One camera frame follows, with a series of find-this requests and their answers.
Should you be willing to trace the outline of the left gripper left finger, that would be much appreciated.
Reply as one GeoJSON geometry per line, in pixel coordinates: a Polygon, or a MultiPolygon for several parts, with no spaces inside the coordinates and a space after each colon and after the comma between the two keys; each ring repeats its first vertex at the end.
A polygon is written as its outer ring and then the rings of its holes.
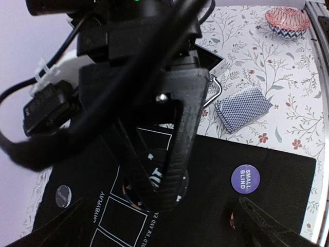
{"type": "Polygon", "coordinates": [[[53,220],[9,246],[82,246],[84,213],[85,199],[80,198],[53,220]]]}

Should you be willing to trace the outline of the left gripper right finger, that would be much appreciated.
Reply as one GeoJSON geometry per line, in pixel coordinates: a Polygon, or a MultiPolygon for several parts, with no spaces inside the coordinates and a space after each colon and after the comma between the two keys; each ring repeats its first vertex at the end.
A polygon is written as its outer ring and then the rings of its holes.
{"type": "Polygon", "coordinates": [[[238,246],[317,246],[286,228],[250,199],[238,202],[238,246]]]}

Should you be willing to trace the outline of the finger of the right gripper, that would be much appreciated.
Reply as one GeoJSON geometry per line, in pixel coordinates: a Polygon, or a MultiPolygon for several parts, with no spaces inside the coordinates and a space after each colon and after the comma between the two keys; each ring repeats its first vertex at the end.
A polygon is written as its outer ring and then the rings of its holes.
{"type": "Polygon", "coordinates": [[[169,148],[160,187],[151,194],[152,206],[174,206],[187,170],[207,96],[209,71],[204,68],[165,72],[155,89],[155,95],[169,97],[171,109],[166,111],[173,120],[174,134],[169,148]]]}
{"type": "Polygon", "coordinates": [[[143,176],[143,172],[137,171],[137,158],[140,153],[147,150],[138,129],[132,125],[124,125],[119,119],[115,119],[102,133],[102,138],[119,163],[123,174],[130,174],[133,170],[137,176],[143,176]]]}

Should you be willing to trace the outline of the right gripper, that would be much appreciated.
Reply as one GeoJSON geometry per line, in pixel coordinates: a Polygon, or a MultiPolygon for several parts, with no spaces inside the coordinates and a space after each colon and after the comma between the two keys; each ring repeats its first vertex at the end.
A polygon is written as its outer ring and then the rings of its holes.
{"type": "Polygon", "coordinates": [[[77,121],[77,129],[96,129],[117,118],[120,109],[150,93],[153,80],[187,37],[187,30],[206,1],[177,1],[151,28],[145,43],[137,49],[122,73],[118,74],[77,121]]]}

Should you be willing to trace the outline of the black white chip stack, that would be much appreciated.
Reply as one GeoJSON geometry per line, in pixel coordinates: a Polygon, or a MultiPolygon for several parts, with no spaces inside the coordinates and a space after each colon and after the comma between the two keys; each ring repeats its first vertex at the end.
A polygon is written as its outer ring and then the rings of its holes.
{"type": "Polygon", "coordinates": [[[122,191],[130,204],[137,210],[146,212],[170,211],[184,198],[189,185],[189,174],[168,173],[167,150],[149,149],[139,154],[137,176],[133,170],[124,175],[122,191]]]}

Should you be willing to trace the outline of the clear acrylic dealer button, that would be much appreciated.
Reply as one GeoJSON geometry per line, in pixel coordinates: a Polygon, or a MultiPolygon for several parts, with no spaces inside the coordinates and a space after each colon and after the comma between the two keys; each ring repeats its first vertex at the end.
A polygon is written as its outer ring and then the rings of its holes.
{"type": "Polygon", "coordinates": [[[61,185],[56,191],[56,204],[59,208],[67,208],[71,203],[71,189],[67,185],[61,185]]]}

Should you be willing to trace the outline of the purple small blind button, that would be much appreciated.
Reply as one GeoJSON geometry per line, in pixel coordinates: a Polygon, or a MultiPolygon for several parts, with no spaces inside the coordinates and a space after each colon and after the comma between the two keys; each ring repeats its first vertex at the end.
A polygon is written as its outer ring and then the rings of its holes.
{"type": "Polygon", "coordinates": [[[257,190],[260,181],[260,173],[253,165],[240,165],[234,169],[231,175],[231,185],[233,189],[243,195],[250,194],[257,190]]]}

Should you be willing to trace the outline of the orange black poker chip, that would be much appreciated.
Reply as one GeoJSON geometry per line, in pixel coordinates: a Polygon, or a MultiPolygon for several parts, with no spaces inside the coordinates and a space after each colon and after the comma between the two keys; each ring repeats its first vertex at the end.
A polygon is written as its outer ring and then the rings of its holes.
{"type": "Polygon", "coordinates": [[[230,226],[235,230],[234,212],[232,212],[230,215],[229,223],[230,223],[230,226]]]}

